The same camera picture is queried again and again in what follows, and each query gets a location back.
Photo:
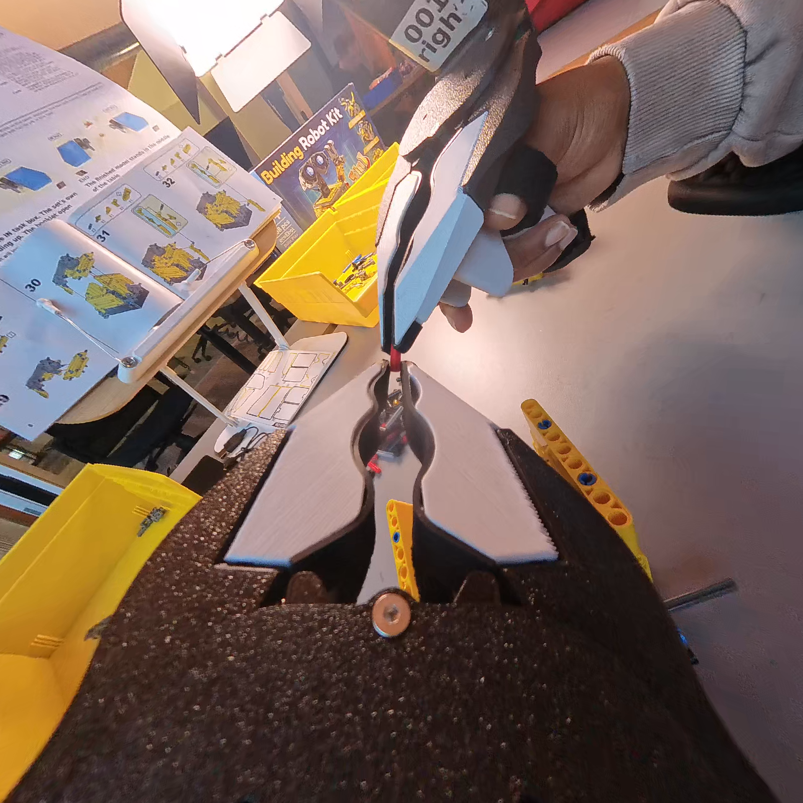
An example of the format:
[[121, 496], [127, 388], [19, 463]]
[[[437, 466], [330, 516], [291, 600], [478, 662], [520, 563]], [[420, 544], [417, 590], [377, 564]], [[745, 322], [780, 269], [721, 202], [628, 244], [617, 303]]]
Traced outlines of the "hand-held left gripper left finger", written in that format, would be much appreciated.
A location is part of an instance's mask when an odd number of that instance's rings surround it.
[[356, 524], [370, 496], [367, 464], [381, 440], [388, 383], [389, 363], [379, 361], [291, 426], [226, 564], [289, 568]]

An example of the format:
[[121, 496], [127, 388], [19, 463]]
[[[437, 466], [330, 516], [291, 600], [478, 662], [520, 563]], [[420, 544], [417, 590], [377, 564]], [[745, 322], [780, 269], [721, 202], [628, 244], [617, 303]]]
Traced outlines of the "white lamp panel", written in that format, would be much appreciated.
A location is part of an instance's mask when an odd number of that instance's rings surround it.
[[198, 80], [210, 73], [232, 111], [311, 47], [281, 1], [120, 1], [123, 23], [196, 122]]

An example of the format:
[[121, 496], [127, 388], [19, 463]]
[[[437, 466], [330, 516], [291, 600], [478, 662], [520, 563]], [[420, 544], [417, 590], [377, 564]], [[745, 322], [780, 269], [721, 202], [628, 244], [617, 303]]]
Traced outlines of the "person's right forearm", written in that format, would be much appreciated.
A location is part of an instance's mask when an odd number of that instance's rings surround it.
[[598, 211], [659, 176], [683, 179], [729, 153], [754, 168], [802, 140], [802, 2], [668, 2], [655, 22], [597, 49], [629, 85], [621, 178]]

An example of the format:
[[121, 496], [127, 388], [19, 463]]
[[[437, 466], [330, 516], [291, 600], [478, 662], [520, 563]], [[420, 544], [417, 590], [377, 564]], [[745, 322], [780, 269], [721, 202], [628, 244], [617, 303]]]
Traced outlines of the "red tote bag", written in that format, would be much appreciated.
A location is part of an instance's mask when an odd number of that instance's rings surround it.
[[525, 1], [529, 18], [537, 34], [560, 21], [567, 13], [564, 1]]

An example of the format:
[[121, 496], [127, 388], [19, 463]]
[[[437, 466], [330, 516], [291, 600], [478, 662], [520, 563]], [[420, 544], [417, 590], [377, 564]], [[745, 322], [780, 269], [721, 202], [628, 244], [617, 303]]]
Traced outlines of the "yellow toy robot model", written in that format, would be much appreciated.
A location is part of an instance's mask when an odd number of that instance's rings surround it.
[[[567, 438], [554, 417], [536, 400], [527, 399], [521, 403], [520, 408], [531, 432], [533, 448], [537, 454], [588, 500], [592, 508], [616, 531], [618, 537], [633, 553], [648, 578], [652, 579], [648, 558], [638, 543], [634, 521], [627, 506]], [[413, 513], [412, 504], [396, 499], [390, 499], [386, 504], [386, 520], [396, 578], [401, 590], [411, 592], [413, 598], [419, 600], [411, 552]]]

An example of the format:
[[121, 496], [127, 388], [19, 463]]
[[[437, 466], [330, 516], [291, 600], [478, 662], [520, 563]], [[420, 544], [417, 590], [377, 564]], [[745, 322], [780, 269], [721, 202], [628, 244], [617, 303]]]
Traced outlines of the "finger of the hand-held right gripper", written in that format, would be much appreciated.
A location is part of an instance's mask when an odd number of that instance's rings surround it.
[[420, 160], [401, 219], [400, 266], [392, 278], [392, 348], [405, 353], [454, 278], [483, 225], [483, 211], [463, 191], [464, 177], [488, 113], [462, 127], [431, 160]]
[[383, 352], [390, 352], [394, 345], [394, 288], [417, 225], [409, 209], [415, 207], [420, 184], [421, 174], [414, 170], [396, 185], [376, 245], [379, 336]]

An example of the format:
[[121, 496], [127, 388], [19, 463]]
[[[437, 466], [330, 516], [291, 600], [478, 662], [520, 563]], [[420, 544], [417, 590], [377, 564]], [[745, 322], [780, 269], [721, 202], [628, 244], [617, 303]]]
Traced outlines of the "blue robot kit box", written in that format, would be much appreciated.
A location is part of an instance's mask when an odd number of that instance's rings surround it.
[[252, 173], [280, 197], [283, 211], [304, 231], [385, 151], [361, 95], [350, 83]]

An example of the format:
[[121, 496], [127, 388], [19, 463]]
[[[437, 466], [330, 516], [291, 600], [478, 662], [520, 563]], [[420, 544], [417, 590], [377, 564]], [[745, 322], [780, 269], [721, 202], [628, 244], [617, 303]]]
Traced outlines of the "white building instruction booklet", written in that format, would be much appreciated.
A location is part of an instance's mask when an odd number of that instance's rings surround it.
[[60, 52], [1, 32], [2, 427], [40, 436], [279, 197], [192, 128]]

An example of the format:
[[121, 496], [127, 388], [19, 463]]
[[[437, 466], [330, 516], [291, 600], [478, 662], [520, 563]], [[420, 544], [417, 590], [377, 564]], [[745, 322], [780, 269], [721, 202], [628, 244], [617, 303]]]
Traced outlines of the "pile of black red pins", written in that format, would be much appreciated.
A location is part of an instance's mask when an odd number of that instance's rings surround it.
[[380, 407], [378, 437], [376, 451], [367, 463], [369, 473], [375, 478], [381, 476], [385, 463], [397, 462], [407, 450], [407, 427], [400, 386], [391, 388]]

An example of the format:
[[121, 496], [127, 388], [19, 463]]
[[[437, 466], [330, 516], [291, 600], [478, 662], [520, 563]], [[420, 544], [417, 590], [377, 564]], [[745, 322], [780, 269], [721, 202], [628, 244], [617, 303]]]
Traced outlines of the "assorted grey blue small parts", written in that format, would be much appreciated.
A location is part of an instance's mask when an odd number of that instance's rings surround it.
[[363, 292], [364, 286], [375, 280], [376, 273], [376, 252], [358, 255], [333, 280], [333, 284], [354, 299]]

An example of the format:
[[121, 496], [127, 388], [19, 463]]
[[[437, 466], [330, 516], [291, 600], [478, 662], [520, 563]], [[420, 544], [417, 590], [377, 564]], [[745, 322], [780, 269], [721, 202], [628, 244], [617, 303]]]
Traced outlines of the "grey desk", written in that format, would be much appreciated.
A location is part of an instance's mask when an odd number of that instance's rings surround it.
[[597, 242], [540, 288], [430, 321], [409, 356], [512, 426], [536, 398], [634, 513], [660, 593], [737, 593], [677, 613], [699, 657], [661, 649], [617, 578], [530, 586], [513, 609], [366, 618], [261, 611], [246, 664], [256, 731], [202, 749], [168, 801], [737, 801], [710, 779], [703, 691], [770, 788], [801, 801], [801, 216], [675, 213], [662, 182], [592, 217]]

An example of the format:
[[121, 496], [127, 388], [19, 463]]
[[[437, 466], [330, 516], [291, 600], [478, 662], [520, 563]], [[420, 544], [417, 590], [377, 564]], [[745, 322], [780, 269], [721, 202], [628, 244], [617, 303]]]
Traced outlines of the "white sticker sheet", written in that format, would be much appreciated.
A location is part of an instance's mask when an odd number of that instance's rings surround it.
[[331, 349], [276, 349], [224, 409], [231, 420], [262, 430], [285, 429], [300, 411], [336, 353]]

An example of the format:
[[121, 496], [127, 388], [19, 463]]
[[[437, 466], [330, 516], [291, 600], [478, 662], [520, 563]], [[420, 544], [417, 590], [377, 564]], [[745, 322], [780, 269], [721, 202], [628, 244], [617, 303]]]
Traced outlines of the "person's right hand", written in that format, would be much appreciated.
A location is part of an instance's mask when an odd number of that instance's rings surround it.
[[507, 240], [514, 279], [551, 267], [577, 237], [569, 215], [619, 177], [627, 145], [629, 83], [624, 66], [604, 56], [538, 84], [540, 109], [524, 143], [557, 168], [547, 205], [554, 216]]

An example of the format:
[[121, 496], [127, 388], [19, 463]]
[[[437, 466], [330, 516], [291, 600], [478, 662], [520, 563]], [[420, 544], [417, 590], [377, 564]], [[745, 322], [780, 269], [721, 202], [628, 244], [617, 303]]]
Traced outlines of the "black wrist rest pad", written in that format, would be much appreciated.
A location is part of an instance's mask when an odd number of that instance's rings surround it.
[[671, 208], [692, 215], [773, 216], [802, 210], [802, 147], [763, 166], [731, 153], [667, 189]]

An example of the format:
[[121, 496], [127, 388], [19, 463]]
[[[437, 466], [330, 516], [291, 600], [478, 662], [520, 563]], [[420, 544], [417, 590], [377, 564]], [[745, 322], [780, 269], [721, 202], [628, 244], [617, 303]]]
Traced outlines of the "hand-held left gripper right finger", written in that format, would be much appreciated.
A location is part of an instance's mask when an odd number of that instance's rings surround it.
[[425, 522], [495, 563], [557, 560], [497, 425], [414, 363], [402, 364], [401, 378]]

